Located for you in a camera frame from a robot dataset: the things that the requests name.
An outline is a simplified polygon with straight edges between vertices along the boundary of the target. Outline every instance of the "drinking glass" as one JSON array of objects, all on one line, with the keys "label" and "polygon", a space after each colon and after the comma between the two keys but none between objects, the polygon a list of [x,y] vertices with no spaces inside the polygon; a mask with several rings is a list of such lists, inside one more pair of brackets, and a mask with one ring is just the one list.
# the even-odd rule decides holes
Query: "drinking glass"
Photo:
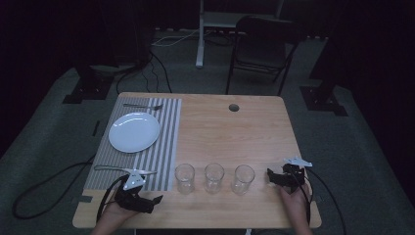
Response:
[{"label": "drinking glass", "polygon": [[254,179],[255,172],[249,165],[239,165],[235,169],[235,177],[231,184],[232,191],[237,195],[244,195],[247,193]]},{"label": "drinking glass", "polygon": [[207,192],[214,194],[220,191],[223,175],[225,170],[220,164],[209,164],[205,168],[205,189]]},{"label": "drinking glass", "polygon": [[195,169],[190,164],[180,164],[175,172],[177,190],[182,194],[190,194],[195,189]]}]

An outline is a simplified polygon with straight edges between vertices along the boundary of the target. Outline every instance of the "chair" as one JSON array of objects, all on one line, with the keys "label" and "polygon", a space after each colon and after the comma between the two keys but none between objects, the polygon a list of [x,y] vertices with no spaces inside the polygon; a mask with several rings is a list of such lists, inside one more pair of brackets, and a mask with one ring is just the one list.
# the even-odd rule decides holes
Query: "chair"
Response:
[{"label": "chair", "polygon": [[285,70],[277,94],[280,96],[294,52],[305,38],[306,34],[293,22],[255,16],[241,18],[236,24],[226,94],[233,69],[276,73],[273,82]]}]

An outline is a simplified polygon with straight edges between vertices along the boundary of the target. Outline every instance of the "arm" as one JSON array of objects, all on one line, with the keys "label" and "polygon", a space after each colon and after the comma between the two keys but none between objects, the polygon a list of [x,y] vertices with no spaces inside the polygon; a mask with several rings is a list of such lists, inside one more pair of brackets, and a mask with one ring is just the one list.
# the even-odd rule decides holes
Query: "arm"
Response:
[{"label": "arm", "polygon": [[116,231],[128,218],[137,213],[137,211],[130,211],[120,207],[118,203],[109,203],[91,235],[109,235]]},{"label": "arm", "polygon": [[[293,225],[297,235],[312,234],[306,216],[306,200],[301,189],[298,188],[294,193],[288,194],[283,187],[277,185],[279,195],[284,204],[287,217]],[[308,186],[302,185],[305,194],[309,196]]]}]

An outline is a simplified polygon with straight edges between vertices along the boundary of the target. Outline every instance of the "gray placemat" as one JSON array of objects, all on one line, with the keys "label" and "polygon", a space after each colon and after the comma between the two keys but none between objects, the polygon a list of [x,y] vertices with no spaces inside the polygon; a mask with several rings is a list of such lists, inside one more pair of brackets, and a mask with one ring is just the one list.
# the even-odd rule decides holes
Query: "gray placemat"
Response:
[{"label": "gray placemat", "polygon": [[[127,108],[122,104],[137,104],[155,106],[163,104],[162,109],[152,111],[149,109]],[[120,170],[95,170],[95,165],[111,165],[123,168],[137,168],[156,170],[158,173],[148,175],[144,191],[168,191],[172,188],[174,179],[174,161],[176,158],[176,143],[180,121],[181,99],[164,98],[130,98],[119,97],[109,119],[94,163],[89,172],[84,189],[107,189],[116,179],[127,172]],[[160,136],[148,149],[138,153],[127,154],[116,150],[109,139],[109,132],[113,123],[120,117],[143,112],[153,115],[160,124]]]}]

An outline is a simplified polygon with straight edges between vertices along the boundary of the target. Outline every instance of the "white plate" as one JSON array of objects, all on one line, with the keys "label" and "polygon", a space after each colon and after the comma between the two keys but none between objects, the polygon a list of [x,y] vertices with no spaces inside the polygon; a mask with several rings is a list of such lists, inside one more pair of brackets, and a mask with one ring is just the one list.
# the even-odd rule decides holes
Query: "white plate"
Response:
[{"label": "white plate", "polygon": [[111,126],[110,143],[125,153],[136,153],[149,148],[159,138],[160,125],[147,113],[131,113],[120,117]]}]

